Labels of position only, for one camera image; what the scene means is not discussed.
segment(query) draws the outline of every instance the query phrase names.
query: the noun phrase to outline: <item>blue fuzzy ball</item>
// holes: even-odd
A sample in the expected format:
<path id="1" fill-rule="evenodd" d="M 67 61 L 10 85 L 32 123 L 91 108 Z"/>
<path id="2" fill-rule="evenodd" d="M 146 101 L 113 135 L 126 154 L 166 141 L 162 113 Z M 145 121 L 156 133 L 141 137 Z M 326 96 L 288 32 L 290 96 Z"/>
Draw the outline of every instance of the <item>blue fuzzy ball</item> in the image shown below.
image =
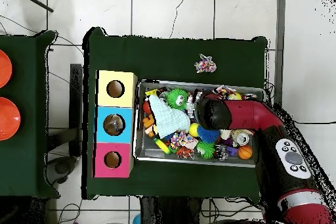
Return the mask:
<path id="1" fill-rule="evenodd" d="M 214 143 L 219 135 L 221 134 L 219 130 L 208 130 L 198 126 L 197 128 L 198 137 L 206 143 Z"/>

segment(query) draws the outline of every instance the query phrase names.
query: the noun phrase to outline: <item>purple toy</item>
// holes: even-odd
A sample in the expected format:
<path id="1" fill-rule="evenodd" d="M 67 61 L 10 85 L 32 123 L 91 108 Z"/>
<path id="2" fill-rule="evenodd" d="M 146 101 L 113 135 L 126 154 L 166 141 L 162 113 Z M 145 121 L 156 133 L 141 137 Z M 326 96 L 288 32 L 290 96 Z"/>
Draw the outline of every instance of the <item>purple toy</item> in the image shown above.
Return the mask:
<path id="1" fill-rule="evenodd" d="M 238 154 L 238 149 L 232 148 L 231 146 L 227 146 L 226 151 L 228 152 L 229 156 L 237 156 Z"/>

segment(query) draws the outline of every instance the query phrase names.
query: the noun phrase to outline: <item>orange basketball toy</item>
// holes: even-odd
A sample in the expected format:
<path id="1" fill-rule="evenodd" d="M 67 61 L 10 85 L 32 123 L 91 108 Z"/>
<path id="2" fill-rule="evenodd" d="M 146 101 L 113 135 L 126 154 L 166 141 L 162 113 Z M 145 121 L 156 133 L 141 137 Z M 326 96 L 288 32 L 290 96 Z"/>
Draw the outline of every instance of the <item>orange basketball toy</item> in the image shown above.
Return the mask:
<path id="1" fill-rule="evenodd" d="M 252 148 L 249 145 L 240 146 L 238 149 L 238 156 L 242 160 L 248 160 L 252 157 Z"/>

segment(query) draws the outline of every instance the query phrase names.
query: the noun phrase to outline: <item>green tablecloth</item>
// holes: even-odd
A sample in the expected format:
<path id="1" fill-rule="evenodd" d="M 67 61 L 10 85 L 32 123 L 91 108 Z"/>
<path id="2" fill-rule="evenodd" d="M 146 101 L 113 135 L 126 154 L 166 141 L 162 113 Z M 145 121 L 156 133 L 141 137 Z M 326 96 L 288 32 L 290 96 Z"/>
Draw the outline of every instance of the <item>green tablecloth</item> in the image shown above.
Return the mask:
<path id="1" fill-rule="evenodd" d="M 259 188 L 254 168 L 135 160 L 128 179 L 92 178 L 91 170 L 96 70 L 133 72 L 138 79 L 263 88 L 264 37 L 253 41 L 114 37 L 104 35 L 101 28 L 91 28 L 84 37 L 83 48 L 84 131 L 85 123 L 88 123 L 88 135 L 83 136 L 85 140 L 88 139 L 87 145 L 83 145 L 84 152 L 87 152 L 87 158 L 84 155 L 83 161 L 83 170 L 87 171 L 82 183 L 84 196 L 247 196 L 254 201 L 258 199 Z M 200 53 L 213 57 L 217 64 L 215 72 L 196 73 L 194 64 L 200 60 Z"/>
<path id="2" fill-rule="evenodd" d="M 47 153 L 46 49 L 55 37 L 44 31 L 34 37 L 0 36 L 0 49 L 12 62 L 9 82 L 0 97 L 11 100 L 19 109 L 18 132 L 0 141 L 0 195 L 57 197 L 44 179 Z"/>

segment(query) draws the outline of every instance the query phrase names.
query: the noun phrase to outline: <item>circular hole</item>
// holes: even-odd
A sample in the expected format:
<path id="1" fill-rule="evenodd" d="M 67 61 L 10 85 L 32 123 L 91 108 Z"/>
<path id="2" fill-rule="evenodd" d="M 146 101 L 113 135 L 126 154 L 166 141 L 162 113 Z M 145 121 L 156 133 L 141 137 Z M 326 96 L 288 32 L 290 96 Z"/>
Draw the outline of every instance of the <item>circular hole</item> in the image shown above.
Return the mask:
<path id="1" fill-rule="evenodd" d="M 117 136 L 125 129 L 125 121 L 118 114 L 108 115 L 103 123 L 104 130 L 111 136 Z"/>
<path id="2" fill-rule="evenodd" d="M 117 152 L 108 152 L 105 154 L 104 163 L 109 168 L 117 168 L 121 163 L 121 156 Z"/>
<path id="3" fill-rule="evenodd" d="M 124 85 L 118 80 L 111 81 L 106 89 L 110 97 L 121 97 L 125 92 Z"/>

